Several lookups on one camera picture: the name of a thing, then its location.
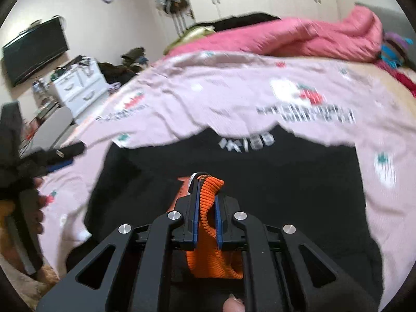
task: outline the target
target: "pink blanket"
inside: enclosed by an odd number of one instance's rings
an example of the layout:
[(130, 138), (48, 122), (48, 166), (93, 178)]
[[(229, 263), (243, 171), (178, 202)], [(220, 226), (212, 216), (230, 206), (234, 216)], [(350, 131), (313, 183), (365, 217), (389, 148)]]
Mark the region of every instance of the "pink blanket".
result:
[(380, 52), (382, 24), (368, 8), (356, 6), (341, 23), (286, 18), (231, 29), (181, 45), (172, 57), (194, 51), (244, 51), (271, 56), (319, 56), (370, 62)]

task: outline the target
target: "white drawer cabinet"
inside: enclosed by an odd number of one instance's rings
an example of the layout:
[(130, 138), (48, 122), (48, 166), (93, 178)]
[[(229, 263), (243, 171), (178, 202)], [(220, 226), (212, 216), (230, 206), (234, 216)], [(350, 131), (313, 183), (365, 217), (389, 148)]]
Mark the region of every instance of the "white drawer cabinet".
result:
[(66, 72), (55, 82), (56, 94), (61, 102), (65, 102), (73, 95), (81, 92), (83, 86), (75, 70)]
[(91, 59), (89, 66), (74, 65), (65, 74), (53, 82), (50, 93), (67, 106), (75, 119), (94, 102), (107, 94), (108, 84), (99, 70), (98, 64)]

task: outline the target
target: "orange knitted fabric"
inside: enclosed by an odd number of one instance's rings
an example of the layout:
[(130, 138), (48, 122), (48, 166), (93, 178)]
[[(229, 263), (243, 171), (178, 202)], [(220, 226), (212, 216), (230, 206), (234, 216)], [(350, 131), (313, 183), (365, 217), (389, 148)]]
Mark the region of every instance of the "orange knitted fabric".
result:
[(200, 220), (198, 243), (194, 251), (186, 252), (188, 266), (197, 278), (243, 278), (243, 261), (239, 251), (221, 251), (217, 247), (216, 230), (213, 228), (215, 212), (211, 210), (215, 195), (224, 185), (222, 180), (201, 176), (204, 183), (200, 190)]
[(178, 198), (185, 197), (186, 195), (189, 195), (188, 194), (188, 182), (189, 182), (190, 179), (191, 179), (190, 176), (189, 177), (179, 177), (178, 178), (178, 180), (182, 181), (183, 183), (182, 183), (182, 186), (180, 187), (179, 192), (176, 194), (176, 197), (173, 200), (173, 202), (172, 202), (172, 204), (171, 204), (171, 206), (170, 206), (170, 208), (168, 209), (167, 212), (173, 211), (175, 209), (175, 204), (176, 204), (176, 201), (178, 200)]

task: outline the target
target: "wall-mounted tv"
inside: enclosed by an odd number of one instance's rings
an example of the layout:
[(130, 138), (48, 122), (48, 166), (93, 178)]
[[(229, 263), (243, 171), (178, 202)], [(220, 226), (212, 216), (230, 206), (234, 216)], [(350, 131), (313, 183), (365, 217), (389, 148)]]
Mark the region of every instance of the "wall-mounted tv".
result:
[(58, 17), (20, 34), (3, 47), (4, 64), (12, 85), (26, 81), (67, 50)]

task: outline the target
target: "finger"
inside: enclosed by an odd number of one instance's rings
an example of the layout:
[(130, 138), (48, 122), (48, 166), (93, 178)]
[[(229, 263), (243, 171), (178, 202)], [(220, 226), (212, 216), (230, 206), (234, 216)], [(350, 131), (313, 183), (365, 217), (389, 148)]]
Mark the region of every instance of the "finger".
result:
[(41, 235), (43, 233), (43, 226), (42, 224), (38, 223), (36, 226), (37, 234)]
[(44, 218), (44, 216), (43, 216), (43, 212), (42, 211), (37, 211), (36, 213), (35, 213), (35, 218), (36, 218), (36, 221), (38, 222), (38, 223), (41, 223), (42, 221), (43, 221), (43, 218)]
[(41, 185), (42, 185), (42, 183), (43, 183), (43, 179), (42, 179), (42, 178), (40, 178), (40, 177), (36, 177), (33, 181), (34, 181), (34, 183), (35, 183), (35, 187), (36, 187), (36, 188), (38, 188), (39, 186), (41, 186)]
[(223, 312), (244, 312), (244, 311), (245, 311), (244, 304), (240, 301), (240, 299), (236, 299), (236, 297), (234, 296), (228, 298), (223, 305)]
[(47, 204), (47, 196), (39, 196), (39, 207), (43, 208)]

